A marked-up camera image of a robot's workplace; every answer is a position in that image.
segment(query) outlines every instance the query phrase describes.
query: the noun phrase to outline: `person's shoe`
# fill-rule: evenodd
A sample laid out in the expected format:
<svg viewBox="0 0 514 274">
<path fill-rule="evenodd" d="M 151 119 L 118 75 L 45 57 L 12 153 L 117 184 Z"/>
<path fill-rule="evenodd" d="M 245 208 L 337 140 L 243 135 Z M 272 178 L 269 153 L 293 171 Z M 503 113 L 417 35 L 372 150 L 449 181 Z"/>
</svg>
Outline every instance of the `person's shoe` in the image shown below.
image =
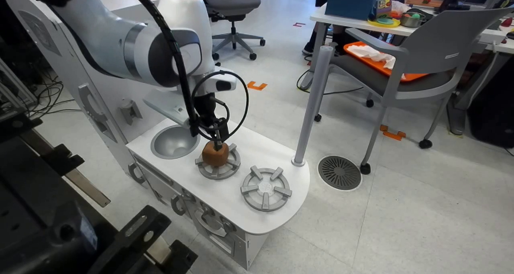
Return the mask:
<svg viewBox="0 0 514 274">
<path fill-rule="evenodd" d="M 311 43 L 307 43 L 305 47 L 303 47 L 302 54 L 304 56 L 312 56 L 312 53 L 314 52 L 314 45 Z"/>
</svg>

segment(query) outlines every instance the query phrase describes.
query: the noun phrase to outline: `tile floor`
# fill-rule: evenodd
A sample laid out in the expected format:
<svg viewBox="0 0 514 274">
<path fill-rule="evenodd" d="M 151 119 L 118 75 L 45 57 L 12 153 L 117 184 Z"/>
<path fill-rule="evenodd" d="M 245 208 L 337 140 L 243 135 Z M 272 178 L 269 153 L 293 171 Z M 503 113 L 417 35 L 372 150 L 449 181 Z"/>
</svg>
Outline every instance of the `tile floor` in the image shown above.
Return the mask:
<svg viewBox="0 0 514 274">
<path fill-rule="evenodd" d="M 249 41 L 257 60 L 248 60 L 242 48 L 219 52 L 222 66 L 246 82 L 268 84 L 250 92 L 245 126 L 291 148 L 307 104 L 308 95 L 294 84 L 307 69 L 300 51 L 314 26 L 309 20 L 314 10 L 314 0 L 262 0 L 260 8 L 237 23 L 239 32 L 266 38 L 265 47 Z M 306 25 L 294 27 L 296 22 Z M 212 29 L 213 34 L 227 33 L 230 25 L 220 21 Z M 327 91 L 356 86 L 331 76 Z M 312 182 L 305 204 L 270 234 L 249 272 L 512 274 L 514 157 L 469 134 L 449 135 L 446 117 L 432 137 L 434 146 L 420 150 L 413 141 L 428 130 L 437 104 L 388 111 L 385 123 L 413 141 L 380 135 L 371 155 L 372 173 L 358 190 L 338 192 L 321 181 L 314 165 L 325 155 L 361 161 L 379 107 L 366 108 L 365 96 L 356 91 L 325 97 L 323 120 L 314 126 L 306 155 Z M 241 117 L 241 88 L 219 97 L 234 119 Z M 200 255 L 193 274 L 246 272 L 126 177 L 82 113 L 47 115 L 38 129 L 53 144 L 64 143 L 84 157 L 80 170 L 112 200 L 99 210 L 116 227 L 151 204 L 173 219 L 165 239 L 180 239 Z"/>
</svg>

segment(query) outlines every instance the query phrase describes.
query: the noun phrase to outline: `gray table leg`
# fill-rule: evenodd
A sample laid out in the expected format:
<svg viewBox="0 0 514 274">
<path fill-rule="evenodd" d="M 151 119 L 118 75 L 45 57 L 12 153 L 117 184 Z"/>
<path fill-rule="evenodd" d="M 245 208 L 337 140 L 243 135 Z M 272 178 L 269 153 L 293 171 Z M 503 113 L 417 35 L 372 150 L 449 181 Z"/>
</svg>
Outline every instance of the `gray table leg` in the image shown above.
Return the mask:
<svg viewBox="0 0 514 274">
<path fill-rule="evenodd" d="M 303 166 L 305 164 L 303 157 L 305 156 L 305 150 L 307 149 L 307 143 L 309 141 L 310 131 L 312 130 L 312 124 L 314 122 L 318 103 L 321 98 L 323 98 L 323 92 L 325 91 L 327 82 L 328 66 L 330 64 L 330 58 L 332 58 L 333 55 L 334 48 L 330 46 L 320 47 L 319 62 L 316 64 L 316 70 L 314 71 L 312 89 L 310 89 L 309 101 L 307 102 L 305 116 L 303 117 L 302 131 L 298 140 L 298 147 L 296 149 L 296 154 L 291 161 L 295 166 Z"/>
<path fill-rule="evenodd" d="M 472 77 L 468 85 L 459 92 L 459 95 L 452 94 L 446 106 L 446 113 L 448 114 L 450 131 L 454 135 L 462 135 L 464 133 L 466 127 L 466 111 L 471 102 L 511 56 L 511 54 L 496 52 Z"/>
<path fill-rule="evenodd" d="M 325 43 L 325 32 L 327 30 L 328 24 L 318 23 L 318 32 L 316 34 L 316 41 L 314 42 L 314 52 L 312 53 L 312 61 L 310 62 L 309 72 L 305 74 L 303 77 L 302 83 L 300 84 L 300 88 L 302 90 L 309 89 L 312 84 L 312 78 L 314 77 L 314 68 L 316 68 L 316 62 L 318 61 L 318 54 L 320 52 L 320 47 Z"/>
</svg>

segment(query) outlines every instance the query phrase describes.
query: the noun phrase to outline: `chair caster wheel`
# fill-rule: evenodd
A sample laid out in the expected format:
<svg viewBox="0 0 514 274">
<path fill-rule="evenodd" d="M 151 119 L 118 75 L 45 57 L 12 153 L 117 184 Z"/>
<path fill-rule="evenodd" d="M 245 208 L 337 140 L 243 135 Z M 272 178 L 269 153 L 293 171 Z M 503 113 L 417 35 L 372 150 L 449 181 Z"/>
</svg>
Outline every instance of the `chair caster wheel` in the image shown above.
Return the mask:
<svg viewBox="0 0 514 274">
<path fill-rule="evenodd" d="M 369 166 L 369 164 L 361 164 L 360 173 L 363 175 L 369 175 L 371 173 L 371 166 Z"/>
<path fill-rule="evenodd" d="M 419 142 L 419 147 L 422 149 L 431 148 L 432 142 L 430 140 L 422 140 Z"/>
</svg>

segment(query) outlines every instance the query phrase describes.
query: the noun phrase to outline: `office chair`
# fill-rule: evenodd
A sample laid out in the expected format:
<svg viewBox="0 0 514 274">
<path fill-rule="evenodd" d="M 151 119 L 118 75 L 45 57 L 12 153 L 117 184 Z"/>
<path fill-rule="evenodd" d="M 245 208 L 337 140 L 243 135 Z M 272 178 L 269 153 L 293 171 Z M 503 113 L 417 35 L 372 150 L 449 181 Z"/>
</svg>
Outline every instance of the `office chair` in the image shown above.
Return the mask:
<svg viewBox="0 0 514 274">
<path fill-rule="evenodd" d="M 367 161 L 388 107 L 442 100 L 428 133 L 419 142 L 420 148 L 432 147 L 429 138 L 437 126 L 450 95 L 461 79 L 481 32 L 511 11 L 512 8 L 444 11 L 416 29 L 398 47 L 355 28 L 346 30 L 370 47 L 396 57 L 396 63 L 389 78 L 350 55 L 336 56 L 330 60 L 329 74 L 346 75 L 361 83 L 369 91 L 367 107 L 373 106 L 374 102 L 371 99 L 373 95 L 382 104 L 365 157 L 360 164 L 362 174 L 367 175 L 371 172 Z M 429 73 L 429 75 L 411 82 L 400 82 L 404 73 Z M 320 104 L 321 98 L 316 105 L 316 111 L 319 111 Z"/>
<path fill-rule="evenodd" d="M 250 52 L 250 59 L 255 60 L 257 54 L 244 42 L 243 39 L 257 39 L 260 40 L 260 45 L 264 46 L 266 40 L 261 36 L 254 36 L 248 34 L 241 34 L 235 30 L 235 22 L 242 21 L 246 14 L 250 13 L 253 9 L 261 5 L 261 0 L 204 0 L 209 13 L 212 15 L 213 22 L 218 20 L 228 20 L 232 23 L 231 32 L 227 34 L 215 35 L 212 39 L 223 39 L 223 41 L 213 48 L 212 58 L 218 60 L 220 58 L 217 53 L 218 50 L 223 48 L 228 43 L 232 42 L 232 48 L 237 48 L 237 43 L 243 46 Z"/>
</svg>

